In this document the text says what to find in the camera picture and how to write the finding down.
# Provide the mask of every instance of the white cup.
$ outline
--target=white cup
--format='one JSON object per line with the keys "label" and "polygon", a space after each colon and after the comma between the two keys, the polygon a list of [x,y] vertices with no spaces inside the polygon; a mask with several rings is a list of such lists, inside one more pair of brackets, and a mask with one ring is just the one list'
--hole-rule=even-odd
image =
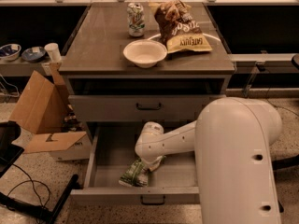
{"label": "white cup", "polygon": [[62,56],[60,55],[59,49],[58,49],[58,44],[57,43],[49,43],[45,46],[45,50],[50,56],[50,59],[54,63],[58,63],[59,61],[62,60]]}

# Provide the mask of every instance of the chip bag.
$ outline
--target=chip bag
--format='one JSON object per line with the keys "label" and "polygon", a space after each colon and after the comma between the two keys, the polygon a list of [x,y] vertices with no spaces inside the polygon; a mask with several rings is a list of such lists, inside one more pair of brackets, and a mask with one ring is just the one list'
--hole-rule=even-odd
{"label": "chip bag", "polygon": [[149,3],[149,6],[159,24],[161,39],[168,53],[212,50],[199,27],[199,22],[189,13],[190,6],[179,0],[161,4]]}

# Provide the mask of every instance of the closed drawer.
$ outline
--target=closed drawer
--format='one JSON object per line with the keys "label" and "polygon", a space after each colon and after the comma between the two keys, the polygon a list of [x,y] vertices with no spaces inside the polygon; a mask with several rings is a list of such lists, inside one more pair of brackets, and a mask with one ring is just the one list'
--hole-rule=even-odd
{"label": "closed drawer", "polygon": [[137,158],[135,141],[142,126],[99,127],[83,189],[72,190],[81,204],[191,204],[199,203],[194,153],[169,155],[149,174],[147,187],[125,187],[121,175]]}
{"label": "closed drawer", "polygon": [[70,104],[81,121],[195,120],[204,106],[220,95],[84,96],[71,95]]}

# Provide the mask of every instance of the aluminum can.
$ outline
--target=aluminum can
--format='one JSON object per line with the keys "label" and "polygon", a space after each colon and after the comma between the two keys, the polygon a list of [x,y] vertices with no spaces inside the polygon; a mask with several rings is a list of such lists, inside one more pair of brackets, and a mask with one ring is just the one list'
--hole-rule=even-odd
{"label": "aluminum can", "polygon": [[144,10],[140,3],[130,3],[127,8],[129,34],[133,37],[144,35]]}

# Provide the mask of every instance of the floor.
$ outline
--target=floor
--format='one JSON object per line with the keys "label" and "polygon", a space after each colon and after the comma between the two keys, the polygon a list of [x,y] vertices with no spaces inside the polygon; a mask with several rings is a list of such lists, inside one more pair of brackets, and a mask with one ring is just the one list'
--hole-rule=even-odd
{"label": "floor", "polygon": [[[278,112],[283,121],[283,132],[276,143],[270,147],[272,160],[299,154],[299,99],[270,99],[272,104],[279,106]],[[15,103],[0,104],[0,121],[6,121]],[[26,131],[15,144],[25,147],[32,135]],[[83,183],[87,161],[54,161],[49,153],[22,154],[15,162],[32,179],[48,185],[51,198],[47,204],[49,210],[59,199],[64,187],[72,174],[79,175],[79,183]],[[275,172],[278,198],[284,206],[281,214],[283,224],[298,224],[299,219],[299,167],[292,167]],[[12,166],[0,179],[0,191],[8,194],[16,185],[28,177],[19,168]],[[48,198],[47,189],[36,182],[36,191],[44,203]],[[14,189],[9,195],[28,203],[39,204],[33,192],[31,183],[24,183]],[[0,206],[0,223],[32,224],[35,219],[20,215]],[[80,206],[68,198],[58,216],[57,224],[107,224],[107,223],[172,223],[172,224],[201,224],[200,205],[163,205],[163,206]]]}

